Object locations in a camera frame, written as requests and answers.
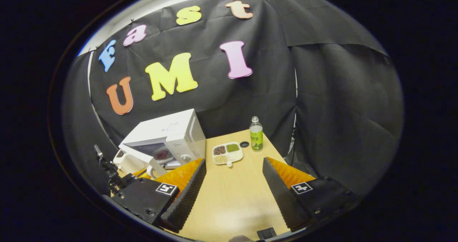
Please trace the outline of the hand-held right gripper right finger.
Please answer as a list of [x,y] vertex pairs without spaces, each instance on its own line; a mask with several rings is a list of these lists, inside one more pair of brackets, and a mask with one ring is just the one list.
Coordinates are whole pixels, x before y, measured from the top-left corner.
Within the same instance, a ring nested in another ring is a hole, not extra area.
[[360,202],[359,196],[335,179],[315,178],[270,157],[263,160],[262,173],[292,232],[320,228]]

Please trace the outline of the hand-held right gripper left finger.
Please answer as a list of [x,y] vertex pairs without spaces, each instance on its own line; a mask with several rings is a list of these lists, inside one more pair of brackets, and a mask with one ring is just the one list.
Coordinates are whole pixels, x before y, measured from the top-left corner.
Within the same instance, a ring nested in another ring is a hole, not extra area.
[[128,174],[110,182],[113,203],[137,219],[179,233],[206,175],[206,161],[194,160],[155,180]]

